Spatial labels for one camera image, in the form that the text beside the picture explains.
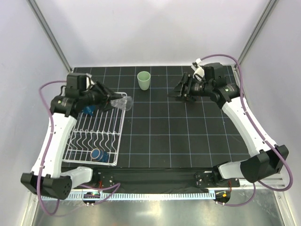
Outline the clear drinking glass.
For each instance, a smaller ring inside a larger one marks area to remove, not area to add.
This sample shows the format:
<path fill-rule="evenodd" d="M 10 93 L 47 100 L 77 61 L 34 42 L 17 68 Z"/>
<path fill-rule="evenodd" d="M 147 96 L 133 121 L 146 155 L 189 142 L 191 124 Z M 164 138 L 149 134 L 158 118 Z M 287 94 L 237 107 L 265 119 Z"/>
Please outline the clear drinking glass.
<path fill-rule="evenodd" d="M 132 106 L 133 106 L 133 98 L 131 96 L 124 96 L 119 99 L 111 100 L 110 104 L 112 107 L 124 110 L 124 111 L 129 111 Z"/>

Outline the faceted blue mug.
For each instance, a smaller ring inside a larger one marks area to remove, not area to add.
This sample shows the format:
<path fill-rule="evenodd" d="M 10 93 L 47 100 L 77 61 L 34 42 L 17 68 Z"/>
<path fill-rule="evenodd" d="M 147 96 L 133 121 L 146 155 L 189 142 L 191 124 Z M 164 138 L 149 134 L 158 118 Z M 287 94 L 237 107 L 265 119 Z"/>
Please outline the faceted blue mug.
<path fill-rule="evenodd" d="M 92 105 L 92 106 L 86 106 L 86 107 L 83 108 L 82 113 L 86 114 L 86 115 L 93 116 L 94 110 L 95 110 L 95 106 L 94 105 Z"/>

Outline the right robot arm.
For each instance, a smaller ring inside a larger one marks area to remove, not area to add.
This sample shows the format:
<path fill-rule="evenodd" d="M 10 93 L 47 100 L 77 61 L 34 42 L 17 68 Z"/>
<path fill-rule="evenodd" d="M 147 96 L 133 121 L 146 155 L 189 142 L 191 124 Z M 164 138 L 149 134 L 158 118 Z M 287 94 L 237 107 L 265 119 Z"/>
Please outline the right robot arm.
<path fill-rule="evenodd" d="M 184 73 L 168 95 L 182 101 L 209 97 L 230 118 L 241 135 L 250 157 L 218 165 L 217 172 L 212 174 L 212 182 L 216 186 L 224 186 L 230 178 L 244 178 L 250 183 L 261 182 L 279 173 L 282 168 L 292 178 L 286 162 L 288 148 L 278 145 L 266 133 L 247 105 L 241 88 L 235 83 L 228 83 L 224 75 Z"/>

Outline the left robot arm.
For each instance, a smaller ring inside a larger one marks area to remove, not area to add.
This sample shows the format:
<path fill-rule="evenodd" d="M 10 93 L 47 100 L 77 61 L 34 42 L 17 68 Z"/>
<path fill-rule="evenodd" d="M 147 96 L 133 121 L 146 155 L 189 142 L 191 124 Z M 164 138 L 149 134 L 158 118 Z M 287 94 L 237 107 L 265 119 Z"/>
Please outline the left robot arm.
<path fill-rule="evenodd" d="M 79 81 L 67 81 L 61 89 L 65 94 L 54 97 L 47 108 L 49 124 L 41 152 L 31 171 L 21 175 L 21 183 L 33 194 L 58 200 L 66 199 L 78 186 L 96 188 L 100 181 L 96 167 L 78 166 L 62 171 L 63 154 L 78 115 L 86 107 L 107 108 L 111 100 L 123 98 L 122 94 L 84 76 Z"/>

